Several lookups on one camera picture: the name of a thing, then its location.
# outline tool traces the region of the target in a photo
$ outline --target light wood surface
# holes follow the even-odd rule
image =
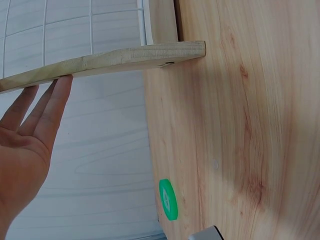
[[[0,79],[0,92],[47,83],[63,75],[75,77],[162,68],[206,54],[203,41],[146,45],[77,57]]]
[[[180,0],[206,57],[145,71],[155,184],[179,209],[169,240],[320,239],[320,1]]]
[[[143,0],[146,44],[178,41],[174,0]]]

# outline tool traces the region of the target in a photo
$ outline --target wooden plank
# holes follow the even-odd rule
[[[203,57],[203,41],[146,45],[77,57],[0,79],[0,92],[38,85],[63,75],[89,75],[161,68]]]
[[[145,71],[154,180],[179,207],[169,222],[156,193],[168,239],[319,239],[320,2],[177,3],[207,53]]]
[[[178,41],[174,0],[143,0],[146,44]]]

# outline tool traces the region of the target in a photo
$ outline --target wooden tabletop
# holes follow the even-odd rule
[[[145,72],[155,183],[179,209],[169,240],[320,239],[320,1],[180,0],[180,41],[206,57]]]

